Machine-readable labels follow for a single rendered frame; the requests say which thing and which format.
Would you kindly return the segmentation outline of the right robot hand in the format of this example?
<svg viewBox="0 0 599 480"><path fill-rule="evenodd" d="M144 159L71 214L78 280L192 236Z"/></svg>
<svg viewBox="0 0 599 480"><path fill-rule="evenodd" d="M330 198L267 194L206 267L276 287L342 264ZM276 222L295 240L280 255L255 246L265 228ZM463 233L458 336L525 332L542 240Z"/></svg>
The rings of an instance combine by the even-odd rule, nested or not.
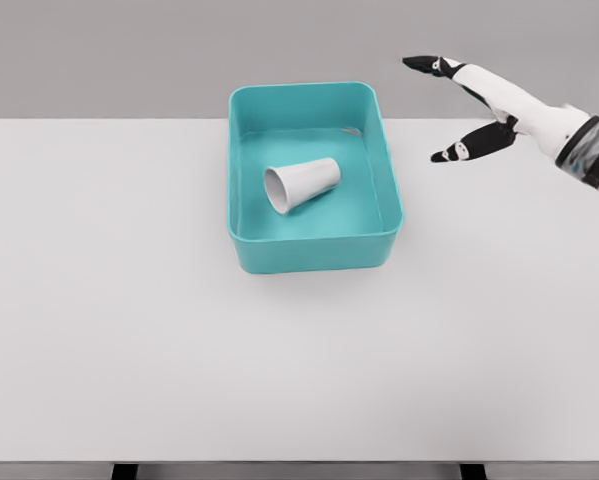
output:
<svg viewBox="0 0 599 480"><path fill-rule="evenodd" d="M402 63L411 70L451 80L495 117L492 123L434 153L433 163L481 158L511 146L519 135L530 136L544 154L555 159L586 121L574 111L549 106L521 87L472 63L433 55L404 57Z"/></svg>

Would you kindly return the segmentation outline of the white paper cup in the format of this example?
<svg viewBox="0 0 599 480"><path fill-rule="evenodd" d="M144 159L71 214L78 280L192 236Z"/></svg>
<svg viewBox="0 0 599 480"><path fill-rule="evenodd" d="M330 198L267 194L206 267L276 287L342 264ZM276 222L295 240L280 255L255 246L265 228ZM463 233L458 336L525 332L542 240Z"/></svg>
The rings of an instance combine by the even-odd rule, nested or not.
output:
<svg viewBox="0 0 599 480"><path fill-rule="evenodd" d="M264 189L272 208L286 215L295 207L335 188L341 181L338 163L330 157L283 167L268 167Z"/></svg>

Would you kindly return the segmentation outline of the teal plastic basket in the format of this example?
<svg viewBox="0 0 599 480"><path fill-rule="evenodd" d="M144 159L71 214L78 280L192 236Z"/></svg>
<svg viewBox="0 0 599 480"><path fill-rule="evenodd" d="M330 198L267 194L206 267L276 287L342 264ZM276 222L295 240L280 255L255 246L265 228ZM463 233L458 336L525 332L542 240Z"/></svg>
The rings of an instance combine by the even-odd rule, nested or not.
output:
<svg viewBox="0 0 599 480"><path fill-rule="evenodd" d="M253 274L382 265L404 212L377 95L359 81L245 86L228 102L227 228ZM264 172L334 159L340 183L277 213Z"/></svg>

